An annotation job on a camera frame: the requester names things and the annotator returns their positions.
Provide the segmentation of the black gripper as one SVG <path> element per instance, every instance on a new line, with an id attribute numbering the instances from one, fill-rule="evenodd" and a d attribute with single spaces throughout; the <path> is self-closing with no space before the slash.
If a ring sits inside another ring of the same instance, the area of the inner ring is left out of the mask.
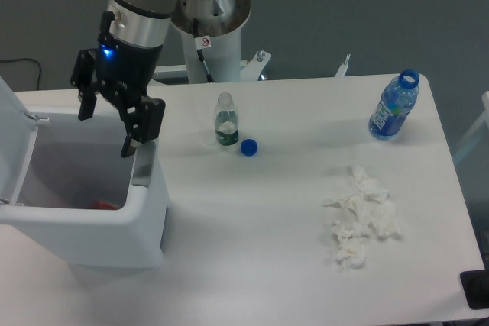
<path id="1" fill-rule="evenodd" d="M 132 11 L 104 11 L 96 49 L 78 53 L 71 84 L 78 89 L 78 119 L 90 119 L 99 91 L 120 111 L 126 130 L 121 157 L 136 151 L 136 143 L 145 144 L 159 137 L 166 108 L 165 101 L 147 95 L 157 60 L 164 44 L 164 20 L 149 18 Z"/>

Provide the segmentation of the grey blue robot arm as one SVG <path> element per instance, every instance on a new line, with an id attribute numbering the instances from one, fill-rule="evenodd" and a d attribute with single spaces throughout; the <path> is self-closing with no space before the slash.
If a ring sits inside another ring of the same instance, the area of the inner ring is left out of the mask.
<path id="1" fill-rule="evenodd" d="M 98 46 L 81 50 L 71 83 L 79 91 L 78 118 L 93 116 L 101 95 L 118 110 L 126 130 L 122 157 L 137 144 L 158 138 L 165 102 L 151 98 L 153 77 L 178 0 L 109 0 L 102 13 Z"/>

